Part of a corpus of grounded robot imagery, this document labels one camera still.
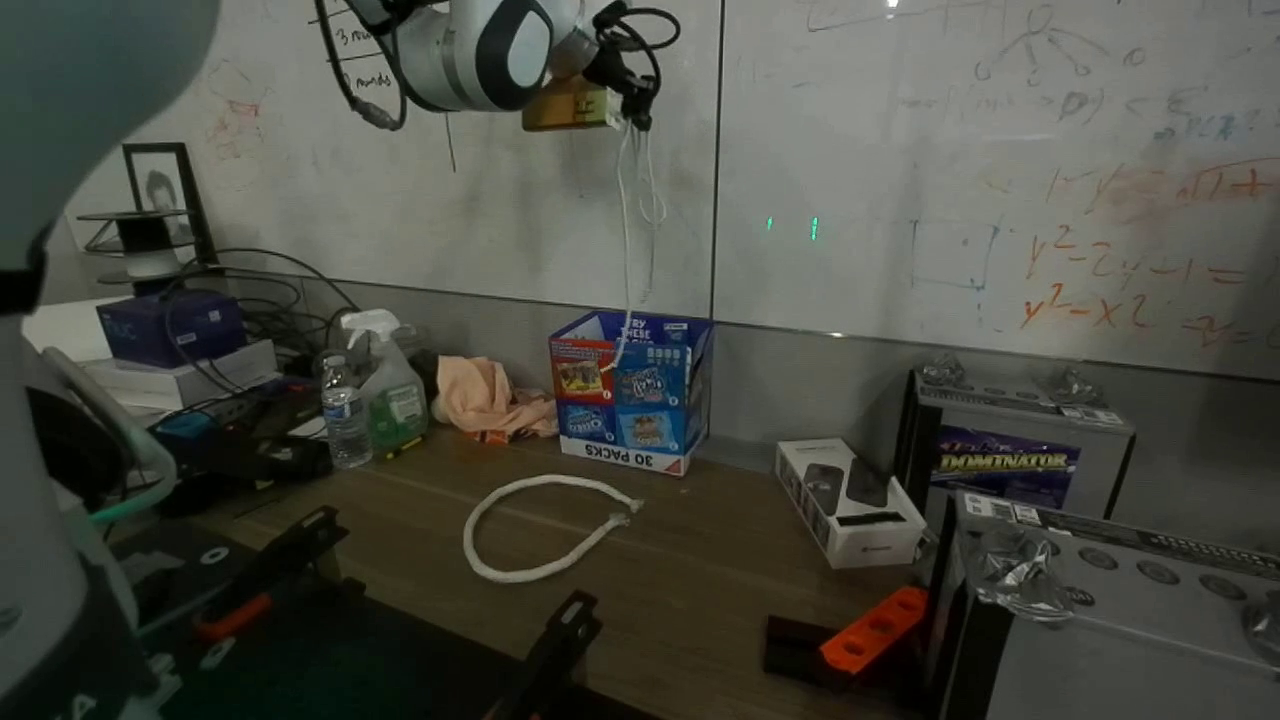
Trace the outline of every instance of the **white container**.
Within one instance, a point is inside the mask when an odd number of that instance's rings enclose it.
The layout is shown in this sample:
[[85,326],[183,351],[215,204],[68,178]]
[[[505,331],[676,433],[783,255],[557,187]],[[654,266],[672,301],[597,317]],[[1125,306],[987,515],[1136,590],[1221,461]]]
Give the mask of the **white container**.
[[[926,515],[899,488],[899,481],[889,481],[889,504],[873,509],[862,500],[844,496],[848,484],[848,464],[855,453],[844,442],[783,442],[775,445],[775,470],[773,478],[783,484],[791,496],[807,538],[825,552],[832,567],[883,567],[883,565],[914,565],[919,538],[926,538]],[[842,481],[842,500],[835,509],[821,509],[817,492],[807,492],[805,478],[811,464],[832,464],[844,470]]]
[[371,337],[377,370],[362,384],[371,457],[409,453],[428,433],[428,392],[395,344],[401,320],[384,307],[370,307],[341,317],[341,328],[347,331],[347,348],[356,348],[362,337]]

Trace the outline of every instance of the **picture frame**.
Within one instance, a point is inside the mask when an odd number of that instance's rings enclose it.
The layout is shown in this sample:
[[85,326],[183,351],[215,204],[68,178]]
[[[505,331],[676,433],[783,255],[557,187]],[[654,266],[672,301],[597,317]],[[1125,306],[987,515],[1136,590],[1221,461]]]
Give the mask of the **picture frame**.
[[166,216],[174,244],[193,244],[205,270],[215,266],[188,146],[125,146],[135,213]]

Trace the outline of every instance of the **white cable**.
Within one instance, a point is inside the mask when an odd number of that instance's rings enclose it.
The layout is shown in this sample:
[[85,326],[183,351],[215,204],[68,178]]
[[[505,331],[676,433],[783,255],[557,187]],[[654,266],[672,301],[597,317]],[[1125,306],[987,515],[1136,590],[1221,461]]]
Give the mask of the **white cable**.
[[523,481],[512,481],[512,484],[490,492],[490,496],[472,509],[472,515],[469,515],[463,557],[469,557],[469,565],[472,565],[476,575],[485,575],[485,579],[491,579],[491,586],[538,586],[538,579],[545,579],[545,575],[569,572],[569,567],[572,567],[575,561],[585,561],[613,528],[626,528],[626,526],[629,526],[626,511],[613,511],[613,515],[610,515],[591,538],[585,538],[569,557],[560,557],[560,561],[554,561],[554,565],[539,565],[539,567],[501,572],[501,567],[485,565],[481,552],[476,552],[481,515],[485,515],[491,504],[501,504],[501,500],[509,500],[509,496],[515,496],[515,492],[554,488],[554,484],[613,496],[613,500],[629,504],[629,515],[636,515],[639,504],[644,504],[644,500],[626,496],[619,488],[602,484],[602,481],[588,481],[588,478],[523,478]]
[[629,351],[629,339],[632,339],[632,317],[636,317],[636,306],[632,306],[632,187],[629,187],[629,148],[632,148],[632,135],[636,130],[626,130],[626,135],[618,139],[618,199],[619,199],[619,219],[626,219],[626,328],[618,331],[618,348],[613,348],[613,361],[602,370],[613,373],[626,351]]

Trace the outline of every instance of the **coiled white cable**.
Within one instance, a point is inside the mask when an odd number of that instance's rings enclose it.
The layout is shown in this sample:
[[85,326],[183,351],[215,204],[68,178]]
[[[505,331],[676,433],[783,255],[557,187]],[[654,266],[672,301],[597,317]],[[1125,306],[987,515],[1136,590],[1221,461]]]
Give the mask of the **coiled white cable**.
[[[485,515],[491,504],[501,504],[501,500],[509,500],[509,496],[515,496],[515,492],[554,488],[554,484],[613,496],[613,500],[619,500],[629,511],[613,511],[591,538],[585,538],[569,557],[560,557],[560,561],[554,561],[554,565],[515,567],[515,572],[505,572],[505,567],[485,565],[481,552],[476,552],[481,515]],[[550,579],[550,575],[557,575],[557,572],[569,572],[569,567],[572,567],[575,561],[585,561],[613,528],[626,528],[629,515],[636,515],[639,509],[644,509],[644,500],[626,496],[619,488],[602,484],[602,481],[588,481],[588,478],[523,478],[523,481],[512,481],[512,484],[490,492],[490,496],[472,509],[472,515],[469,515],[469,526],[463,526],[463,557],[469,557],[472,572],[485,575],[485,579],[491,579],[491,586],[538,586],[538,579]]]

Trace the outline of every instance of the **plastic bottle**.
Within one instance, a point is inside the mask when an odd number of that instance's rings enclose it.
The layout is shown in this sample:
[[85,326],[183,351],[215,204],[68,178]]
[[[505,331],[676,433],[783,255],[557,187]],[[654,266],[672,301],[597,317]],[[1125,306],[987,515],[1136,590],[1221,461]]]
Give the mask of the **plastic bottle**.
[[325,430],[330,430],[330,457],[335,470],[362,470],[371,461],[370,447],[370,410],[354,380],[347,358],[321,361],[321,392],[325,392]]
[[371,373],[362,384],[370,405],[370,447],[371,457],[401,457],[428,433],[424,380],[395,344],[401,320],[384,307],[371,307],[347,313],[341,328],[347,331],[347,348],[356,348],[364,337],[371,339]]

